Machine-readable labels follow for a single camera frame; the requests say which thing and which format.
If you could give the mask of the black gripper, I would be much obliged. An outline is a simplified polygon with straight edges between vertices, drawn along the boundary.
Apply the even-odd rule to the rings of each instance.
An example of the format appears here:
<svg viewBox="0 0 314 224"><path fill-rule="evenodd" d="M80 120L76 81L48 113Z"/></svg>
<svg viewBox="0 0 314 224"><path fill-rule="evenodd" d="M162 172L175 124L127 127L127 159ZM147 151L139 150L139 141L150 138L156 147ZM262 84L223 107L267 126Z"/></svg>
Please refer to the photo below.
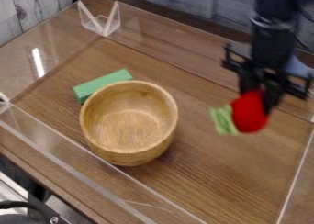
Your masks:
<svg viewBox="0 0 314 224"><path fill-rule="evenodd" d="M294 55L295 22L253 19L251 25L249 43L226 43L222 66L239 76L241 94L265 86L262 102L269 115L285 94L307 99L313 69Z"/></svg>

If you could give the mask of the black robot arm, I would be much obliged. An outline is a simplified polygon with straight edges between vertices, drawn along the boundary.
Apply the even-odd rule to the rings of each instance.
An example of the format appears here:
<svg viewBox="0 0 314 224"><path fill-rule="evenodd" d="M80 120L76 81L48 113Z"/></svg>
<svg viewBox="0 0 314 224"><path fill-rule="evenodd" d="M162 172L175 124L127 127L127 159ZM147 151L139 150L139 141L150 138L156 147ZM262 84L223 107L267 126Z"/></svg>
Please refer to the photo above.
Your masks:
<svg viewBox="0 0 314 224"><path fill-rule="evenodd" d="M222 66L237 73L239 91L262 90L262 109L271 112L283 95L309 98L314 69L295 56L305 6L314 0L255 0L249 43L225 45Z"/></svg>

